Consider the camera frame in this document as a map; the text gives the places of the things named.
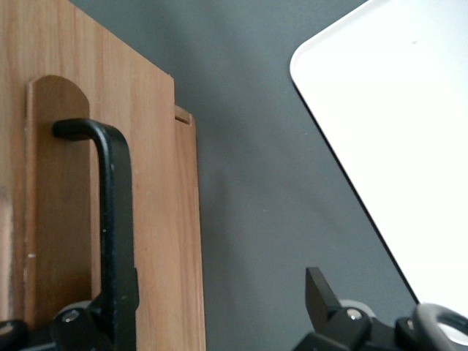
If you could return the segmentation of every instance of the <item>wooden board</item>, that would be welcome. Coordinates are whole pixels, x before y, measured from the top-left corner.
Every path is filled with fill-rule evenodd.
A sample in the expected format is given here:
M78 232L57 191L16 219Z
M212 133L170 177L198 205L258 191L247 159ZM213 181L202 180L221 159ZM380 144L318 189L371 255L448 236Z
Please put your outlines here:
M24 246L25 88L43 75L60 75L88 97L90 117L120 129L130 147L140 283L137 347L187 350L184 296L200 295L182 291L173 79L65 0L2 0L0 25L0 188L13 218L12 230L0 237L1 248L13 248L11 263L1 267L0 296L8 305L0 318L24 317L23 268L33 254ZM98 233L94 157L91 152L91 228ZM93 280L99 280L95 273Z
M88 118L70 80L48 75L28 85L26 114L26 301L31 328L64 306L91 299L89 142L53 136L51 125Z
M184 350L201 351L206 350L206 345L195 119L185 110L175 108Z

